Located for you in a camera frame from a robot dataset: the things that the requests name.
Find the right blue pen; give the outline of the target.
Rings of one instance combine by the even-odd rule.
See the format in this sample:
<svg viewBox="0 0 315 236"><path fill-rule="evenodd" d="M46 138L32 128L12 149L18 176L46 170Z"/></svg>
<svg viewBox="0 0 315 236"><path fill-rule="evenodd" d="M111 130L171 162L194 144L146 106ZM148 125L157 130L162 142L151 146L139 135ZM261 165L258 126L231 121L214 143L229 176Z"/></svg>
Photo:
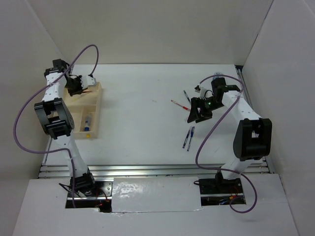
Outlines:
<svg viewBox="0 0 315 236"><path fill-rule="evenodd" d="M190 150L190 146L191 146L191 142L192 142L192 138L194 135L194 131L195 131L195 127L193 126L190 130L190 136L189 136L189 143L188 143L188 147L187 147L187 151Z"/></svg>

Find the left blue pen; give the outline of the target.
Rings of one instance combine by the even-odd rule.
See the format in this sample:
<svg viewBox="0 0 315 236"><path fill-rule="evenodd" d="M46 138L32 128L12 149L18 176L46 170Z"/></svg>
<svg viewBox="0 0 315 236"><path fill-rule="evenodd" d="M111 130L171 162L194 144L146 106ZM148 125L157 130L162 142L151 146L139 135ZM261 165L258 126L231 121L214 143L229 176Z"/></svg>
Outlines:
<svg viewBox="0 0 315 236"><path fill-rule="evenodd" d="M184 143L183 143L183 146L182 146L183 149L186 147L186 144L188 142L188 138L190 136L191 130L192 130L192 126L189 127L188 132L186 134L186 137L185 137L185 140L184 140Z"/></svg>

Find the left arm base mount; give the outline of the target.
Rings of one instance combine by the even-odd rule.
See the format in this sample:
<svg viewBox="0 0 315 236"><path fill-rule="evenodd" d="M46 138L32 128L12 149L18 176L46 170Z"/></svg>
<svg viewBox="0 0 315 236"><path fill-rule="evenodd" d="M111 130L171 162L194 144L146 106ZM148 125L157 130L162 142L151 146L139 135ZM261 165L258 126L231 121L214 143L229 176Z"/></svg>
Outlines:
<svg viewBox="0 0 315 236"><path fill-rule="evenodd" d="M91 191L91 194L86 196L82 192L77 191L74 194L74 198L69 185L61 183L59 185L67 191L65 208L96 208L100 212L112 212L113 181L96 181L95 188Z"/></svg>

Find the blue pen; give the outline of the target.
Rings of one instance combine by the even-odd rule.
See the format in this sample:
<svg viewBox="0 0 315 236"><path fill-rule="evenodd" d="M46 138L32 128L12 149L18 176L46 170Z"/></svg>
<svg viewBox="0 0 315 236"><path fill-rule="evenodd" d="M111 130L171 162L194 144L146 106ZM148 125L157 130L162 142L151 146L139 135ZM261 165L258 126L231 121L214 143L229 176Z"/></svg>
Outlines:
<svg viewBox="0 0 315 236"><path fill-rule="evenodd" d="M183 146L182 146L183 149L186 147L186 144L188 142L188 138L190 136L191 130L192 130L192 126L189 127L188 132L186 134L186 137L185 137L185 140L184 140L184 143L183 143Z"/></svg>
<svg viewBox="0 0 315 236"><path fill-rule="evenodd" d="M192 142L192 138L194 135L194 131L195 131L195 127L193 126L190 130L190 136L189 136L189 143L188 143L188 147L187 147L187 151L190 150L190 146L191 146L191 142Z"/></svg>

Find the far blue white tape roll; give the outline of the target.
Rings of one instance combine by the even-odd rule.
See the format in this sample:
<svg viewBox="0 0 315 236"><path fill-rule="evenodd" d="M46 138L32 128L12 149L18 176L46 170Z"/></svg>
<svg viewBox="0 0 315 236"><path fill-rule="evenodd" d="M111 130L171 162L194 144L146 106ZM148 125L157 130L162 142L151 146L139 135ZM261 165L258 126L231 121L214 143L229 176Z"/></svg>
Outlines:
<svg viewBox="0 0 315 236"><path fill-rule="evenodd" d="M214 76L215 76L215 77L222 77L222 76L223 76L223 73L221 73L221 72L216 72L216 73L214 74Z"/></svg>

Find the cream compartment organizer tray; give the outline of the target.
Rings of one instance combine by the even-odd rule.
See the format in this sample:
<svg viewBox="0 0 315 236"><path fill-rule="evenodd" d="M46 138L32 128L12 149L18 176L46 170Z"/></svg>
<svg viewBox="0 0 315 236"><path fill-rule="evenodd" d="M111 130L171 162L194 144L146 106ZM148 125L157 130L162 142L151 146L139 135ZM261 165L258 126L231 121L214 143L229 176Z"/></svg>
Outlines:
<svg viewBox="0 0 315 236"><path fill-rule="evenodd" d="M85 91L93 93L84 94L85 96L73 102L80 95L69 96L67 89L64 89L63 100L69 109L74 120L74 137L75 139L96 139L98 137L98 125L102 101L102 86L97 82L95 86L88 87ZM92 113L92 130L84 132L85 115Z"/></svg>

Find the aluminium front rail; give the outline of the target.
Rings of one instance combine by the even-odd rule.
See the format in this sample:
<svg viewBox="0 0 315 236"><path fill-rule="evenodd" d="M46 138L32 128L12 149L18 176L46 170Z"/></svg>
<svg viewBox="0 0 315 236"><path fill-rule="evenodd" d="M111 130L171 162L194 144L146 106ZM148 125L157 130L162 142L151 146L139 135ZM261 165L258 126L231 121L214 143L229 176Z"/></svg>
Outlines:
<svg viewBox="0 0 315 236"><path fill-rule="evenodd" d="M217 166L205 170L196 165L115 165L89 166L96 178L108 177L169 177L169 176L204 176L214 175ZM67 166L47 166L40 168L38 178L66 178L69 177Z"/></svg>

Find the dark green pen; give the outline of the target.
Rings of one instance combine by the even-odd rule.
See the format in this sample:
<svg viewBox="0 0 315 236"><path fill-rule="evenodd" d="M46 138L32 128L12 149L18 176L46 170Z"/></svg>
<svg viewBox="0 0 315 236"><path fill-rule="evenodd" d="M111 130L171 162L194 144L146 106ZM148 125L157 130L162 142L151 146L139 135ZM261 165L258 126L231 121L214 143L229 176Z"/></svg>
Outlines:
<svg viewBox="0 0 315 236"><path fill-rule="evenodd" d="M187 92L184 90L183 93L184 93L186 99L188 100L189 104L191 104L191 100L190 100L190 98L189 98Z"/></svg>

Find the red pen with clip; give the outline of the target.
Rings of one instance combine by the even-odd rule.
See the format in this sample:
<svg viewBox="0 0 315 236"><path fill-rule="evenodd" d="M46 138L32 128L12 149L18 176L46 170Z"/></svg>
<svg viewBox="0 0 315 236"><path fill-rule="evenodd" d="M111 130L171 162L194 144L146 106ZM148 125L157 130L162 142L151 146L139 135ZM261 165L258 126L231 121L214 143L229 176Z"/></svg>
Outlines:
<svg viewBox="0 0 315 236"><path fill-rule="evenodd" d="M190 108L186 107L186 106L183 106L181 104L179 104L178 102L174 101L174 100L171 100L172 103L176 104L177 106L183 108L184 110L186 111L190 111Z"/></svg>

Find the blue cap glue bottle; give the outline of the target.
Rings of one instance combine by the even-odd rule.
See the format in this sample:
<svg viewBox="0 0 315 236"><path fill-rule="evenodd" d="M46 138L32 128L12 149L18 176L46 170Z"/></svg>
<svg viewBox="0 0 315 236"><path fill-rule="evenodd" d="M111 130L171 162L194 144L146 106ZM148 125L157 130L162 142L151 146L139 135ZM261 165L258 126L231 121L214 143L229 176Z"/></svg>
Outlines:
<svg viewBox="0 0 315 236"><path fill-rule="evenodd" d="M92 130L92 120L93 120L93 115L92 113L88 113L85 115L85 120L84 120L84 132L90 132Z"/></svg>

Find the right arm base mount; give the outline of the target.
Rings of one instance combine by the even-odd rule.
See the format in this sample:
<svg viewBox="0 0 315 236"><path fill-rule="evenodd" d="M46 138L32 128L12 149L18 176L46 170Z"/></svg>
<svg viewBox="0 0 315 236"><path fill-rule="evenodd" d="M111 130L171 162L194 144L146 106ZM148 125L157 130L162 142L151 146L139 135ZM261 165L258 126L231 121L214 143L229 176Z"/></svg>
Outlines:
<svg viewBox="0 0 315 236"><path fill-rule="evenodd" d="M243 205L246 203L240 178L223 179L221 172L214 178L202 178L193 182L200 190L202 206Z"/></svg>

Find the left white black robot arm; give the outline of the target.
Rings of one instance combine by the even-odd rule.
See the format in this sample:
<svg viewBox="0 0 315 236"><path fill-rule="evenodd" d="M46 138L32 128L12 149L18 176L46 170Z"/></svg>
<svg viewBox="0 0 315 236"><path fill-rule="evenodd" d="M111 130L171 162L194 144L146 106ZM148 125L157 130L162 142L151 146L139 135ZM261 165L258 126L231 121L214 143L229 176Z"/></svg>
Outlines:
<svg viewBox="0 0 315 236"><path fill-rule="evenodd" d="M34 105L34 110L43 131L56 141L66 159L70 173L69 190L89 197L97 191L97 183L75 143L74 119L63 100L63 94L67 89L70 96L80 95L88 87L95 86L96 79L92 75L72 78L70 71L70 65L64 60L53 60L53 67L44 73L48 88L42 101Z"/></svg>

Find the white foil cover sheet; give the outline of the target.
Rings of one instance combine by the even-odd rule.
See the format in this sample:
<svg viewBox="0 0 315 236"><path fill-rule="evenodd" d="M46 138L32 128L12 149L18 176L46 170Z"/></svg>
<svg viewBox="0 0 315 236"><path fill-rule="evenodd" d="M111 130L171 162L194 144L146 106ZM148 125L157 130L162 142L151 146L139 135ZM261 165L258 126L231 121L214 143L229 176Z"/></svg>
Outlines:
<svg viewBox="0 0 315 236"><path fill-rule="evenodd" d="M202 209L196 177L116 178L114 213L190 212Z"/></svg>

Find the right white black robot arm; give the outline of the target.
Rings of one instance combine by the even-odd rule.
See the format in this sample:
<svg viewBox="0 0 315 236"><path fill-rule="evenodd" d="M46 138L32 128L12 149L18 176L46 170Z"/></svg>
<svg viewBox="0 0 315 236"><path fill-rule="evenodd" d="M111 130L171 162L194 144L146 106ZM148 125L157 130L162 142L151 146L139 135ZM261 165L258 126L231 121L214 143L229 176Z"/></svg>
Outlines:
<svg viewBox="0 0 315 236"><path fill-rule="evenodd" d="M232 181L254 161L269 155L271 149L272 122L257 114L242 95L242 88L228 85L224 75L211 76L211 89L198 84L195 91L198 97L190 100L191 108L188 122L199 123L213 117L213 111L225 107L223 114L231 114L237 124L233 140L234 157L230 158L219 170L221 177L215 180L215 188L227 192Z"/></svg>

